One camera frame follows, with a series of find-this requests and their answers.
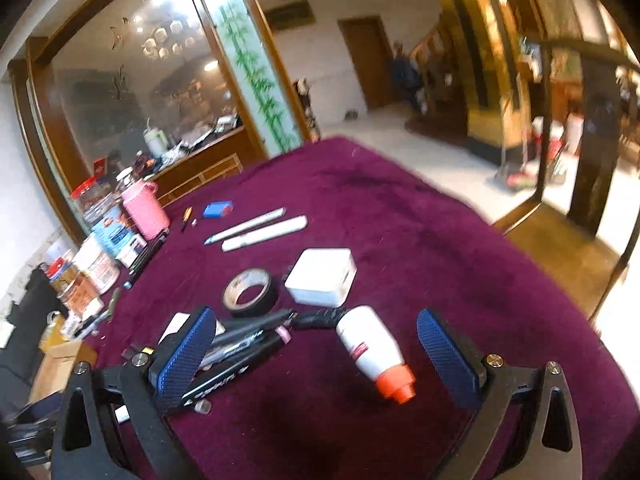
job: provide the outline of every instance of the black pen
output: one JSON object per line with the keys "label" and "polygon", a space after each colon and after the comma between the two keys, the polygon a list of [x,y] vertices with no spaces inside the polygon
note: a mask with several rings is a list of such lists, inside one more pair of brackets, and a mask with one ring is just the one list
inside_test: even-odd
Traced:
{"label": "black pen", "polygon": [[162,248],[166,241],[167,234],[161,234],[153,242],[149,244],[148,251],[146,251],[144,258],[138,263],[136,268],[129,272],[129,279],[124,283],[124,288],[129,290],[138,280],[142,272],[146,269],[149,262],[156,256],[156,253]]}
{"label": "black pen", "polygon": [[136,259],[133,260],[133,263],[129,267],[129,275],[132,275],[132,274],[136,273],[136,270],[140,266],[140,263],[142,263],[146,259],[147,253],[149,252],[149,250],[151,249],[153,244],[156,243],[156,240],[158,240],[161,236],[167,236],[168,234],[169,234],[169,229],[163,229],[162,231],[160,231],[159,234],[156,235],[156,237],[153,240],[151,240],[145,246],[144,249],[142,249],[142,252],[138,256],[136,256]]}

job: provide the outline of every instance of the marker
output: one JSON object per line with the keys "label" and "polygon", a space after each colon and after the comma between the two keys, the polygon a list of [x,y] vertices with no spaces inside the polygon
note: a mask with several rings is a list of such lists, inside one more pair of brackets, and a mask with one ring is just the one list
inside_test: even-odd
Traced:
{"label": "marker", "polygon": [[242,224],[238,224],[235,227],[230,227],[226,231],[222,231],[222,232],[219,232],[217,234],[214,234],[211,238],[208,238],[204,242],[204,244],[205,245],[209,245],[209,244],[218,242],[220,240],[224,240],[225,238],[229,238],[230,236],[233,236],[235,234],[241,233],[242,231],[246,231],[247,229],[251,229],[252,227],[256,227],[256,226],[261,225],[261,224],[266,224],[267,222],[270,222],[271,220],[275,220],[276,218],[280,218],[286,212],[287,212],[287,210],[284,209],[283,207],[281,207],[280,209],[276,209],[275,211],[271,211],[271,212],[265,213],[262,216],[258,216],[257,218],[254,218],[252,220],[248,220],[248,221],[246,221],[246,222],[244,222]]}
{"label": "marker", "polygon": [[301,231],[305,227],[306,216],[296,216],[295,218],[291,218],[283,222],[278,222],[277,224],[269,225],[256,231],[251,231],[250,233],[237,236],[236,238],[229,238],[229,240],[225,240],[222,243],[222,250],[226,253],[228,251],[239,249],[240,247],[246,247],[247,245],[253,245],[265,240],[271,240],[272,238],[277,238],[278,236],[295,233],[296,231]]}
{"label": "marker", "polygon": [[184,212],[184,216],[182,217],[182,229],[180,229],[181,233],[183,233],[184,228],[187,227],[187,222],[189,221],[189,217],[191,216],[192,211],[193,207],[190,207],[187,209],[187,211]]}

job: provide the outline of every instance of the screw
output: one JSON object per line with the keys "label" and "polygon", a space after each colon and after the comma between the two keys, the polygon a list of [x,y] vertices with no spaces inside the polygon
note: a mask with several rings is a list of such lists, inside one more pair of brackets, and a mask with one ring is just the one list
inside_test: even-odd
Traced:
{"label": "screw", "polygon": [[211,402],[207,399],[200,399],[193,407],[193,411],[201,415],[209,415],[211,411]]}
{"label": "screw", "polygon": [[504,360],[498,354],[489,354],[484,360],[491,368],[500,368],[504,364]]}
{"label": "screw", "polygon": [[147,361],[149,361],[149,354],[146,354],[144,352],[140,352],[139,354],[135,354],[131,358],[131,364],[133,364],[135,367],[144,366],[144,365],[146,365]]}
{"label": "screw", "polygon": [[553,375],[558,375],[562,371],[562,367],[555,361],[549,361],[546,364],[546,369],[549,370]]}
{"label": "screw", "polygon": [[91,366],[87,361],[80,361],[76,366],[74,366],[74,373],[76,375],[82,375],[86,371],[88,371],[90,368]]}

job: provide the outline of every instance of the black tape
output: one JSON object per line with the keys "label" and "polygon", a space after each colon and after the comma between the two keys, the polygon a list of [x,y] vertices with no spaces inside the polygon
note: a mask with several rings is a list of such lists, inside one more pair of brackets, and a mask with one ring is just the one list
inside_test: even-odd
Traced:
{"label": "black tape", "polygon": [[[261,285],[260,293],[247,303],[238,303],[240,295],[248,288]],[[226,286],[222,304],[233,317],[257,317],[268,313],[278,301],[278,285],[263,269],[249,269],[238,274]]]}

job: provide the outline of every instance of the red lid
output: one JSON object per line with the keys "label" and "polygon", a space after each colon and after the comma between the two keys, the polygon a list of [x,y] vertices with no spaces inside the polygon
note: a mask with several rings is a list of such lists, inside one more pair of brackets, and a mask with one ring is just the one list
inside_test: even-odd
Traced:
{"label": "red lid", "polygon": [[80,186],[76,187],[73,190],[73,192],[71,193],[71,199],[78,200],[78,198],[80,198],[80,195],[82,195],[82,193],[87,191],[91,186],[95,186],[95,184],[97,184],[95,177],[90,176],[87,180],[85,180],[82,184],[80,184]]}
{"label": "red lid", "polygon": [[55,262],[53,262],[49,269],[45,272],[48,278],[53,278],[62,267],[64,267],[65,261],[62,258],[58,258]]}
{"label": "red lid", "polygon": [[382,396],[385,399],[393,397],[399,404],[415,397],[414,383],[415,377],[407,365],[392,366],[376,379],[376,386]]}

